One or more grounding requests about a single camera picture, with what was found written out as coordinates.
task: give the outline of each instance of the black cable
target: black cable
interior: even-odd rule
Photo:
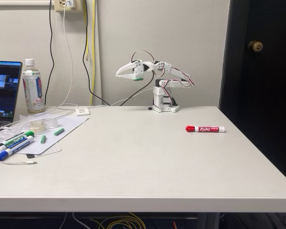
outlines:
[[[167,94],[166,97],[169,97],[169,98],[170,98],[170,100],[172,101],[172,105],[174,106],[174,102],[173,102],[172,97],[170,96],[170,94],[169,94],[169,93],[167,92],[167,90],[165,89],[165,87],[167,86],[167,84],[168,84],[169,81],[171,81],[171,80],[168,80],[168,81],[166,82],[166,84],[164,85],[163,89],[165,90],[165,93]]]
[[[170,96],[168,93],[167,93],[167,95],[172,100],[172,105],[173,106],[178,106],[178,104],[176,103],[176,100],[172,96]]]
[[[97,95],[95,95],[95,94],[91,91],[91,89],[90,89],[90,76],[89,76],[89,73],[88,73],[88,70],[87,70],[87,67],[86,67],[86,64],[85,64],[85,60],[84,60],[84,58],[85,58],[85,53],[86,53],[86,49],[87,49],[87,40],[88,40],[88,8],[87,8],[87,1],[86,1],[86,0],[84,0],[84,1],[85,1],[85,8],[86,8],[86,43],[85,43],[84,54],[82,55],[82,62],[83,62],[83,64],[84,64],[84,66],[85,66],[85,69],[86,69],[86,72],[87,72],[87,76],[88,76],[88,87],[89,87],[90,93],[91,93],[93,96],[99,98],[99,99],[102,100],[104,103],[106,103],[108,106],[110,106],[109,103],[107,103],[105,100],[103,100],[102,98],[100,98],[100,97],[98,97]]]
[[[148,220],[152,223],[154,229],[157,229],[156,225],[155,225],[155,224],[153,223],[153,221],[149,218],[149,216],[148,216],[147,218],[148,218]]]
[[[54,69],[54,59],[53,59],[53,55],[52,55],[52,37],[53,37],[53,31],[52,31],[52,25],[51,25],[51,5],[52,5],[52,0],[50,0],[50,7],[49,7],[49,22],[50,22],[50,30],[51,30],[51,39],[50,39],[50,53],[51,53],[51,58],[52,58],[52,62],[53,62],[53,66],[50,72],[50,76],[48,79],[48,85],[47,85],[47,90],[46,90],[46,94],[44,96],[44,104],[46,105],[46,101],[47,101],[47,93],[48,93],[48,89],[49,89],[49,84],[50,84],[50,79],[51,79],[51,75]]]
[[[148,82],[147,85],[145,85],[143,88],[141,88],[141,89],[139,89],[138,91],[136,91],[135,93],[133,93],[133,95],[130,96],[128,99],[126,99],[126,100],[124,101],[124,103],[127,102],[129,99],[131,99],[131,98],[132,98],[135,94],[137,94],[139,91],[141,91],[141,90],[143,90],[145,87],[147,87],[147,86],[153,81],[153,77],[152,77],[152,79],[150,80],[150,82]]]

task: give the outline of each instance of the green eraser piece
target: green eraser piece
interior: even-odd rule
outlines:
[[[34,132],[29,130],[29,131],[25,132],[24,135],[34,137]]]
[[[41,143],[41,144],[44,144],[45,142],[46,142],[46,135],[43,135],[43,136],[41,137],[40,143]]]
[[[60,130],[54,132],[54,135],[55,135],[55,136],[60,135],[60,134],[61,134],[62,132],[64,132],[64,131],[65,131],[65,129],[62,128],[62,129],[60,129]]]

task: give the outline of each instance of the wall outlet cover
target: wall outlet cover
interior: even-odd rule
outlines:
[[[75,1],[75,8],[66,8],[66,13],[70,12],[82,12],[83,11],[83,5],[82,5],[82,0],[73,0]],[[63,13],[64,11],[64,6],[65,6],[66,1],[65,0],[54,0],[54,9],[55,12]]]
[[[76,115],[77,116],[82,116],[82,115],[90,115],[90,112],[87,107],[79,107],[75,109]]]

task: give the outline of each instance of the bottle cap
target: bottle cap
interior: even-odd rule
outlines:
[[[34,66],[35,65],[34,59],[25,59],[25,65]]]

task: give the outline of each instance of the blue marker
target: blue marker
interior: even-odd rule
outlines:
[[[32,141],[34,141],[34,138],[32,136],[28,136],[25,141],[22,141],[20,144],[16,145],[14,148],[11,149],[6,149],[5,151],[2,151],[0,153],[0,161],[4,160],[8,156],[18,152],[22,148],[26,147],[29,145]]]
[[[16,145],[23,142],[28,136],[34,137],[34,133],[32,131],[28,131],[28,132],[21,134],[15,138],[12,138],[9,141],[2,142],[3,145],[0,146],[0,152],[4,151],[6,149],[14,148]]]

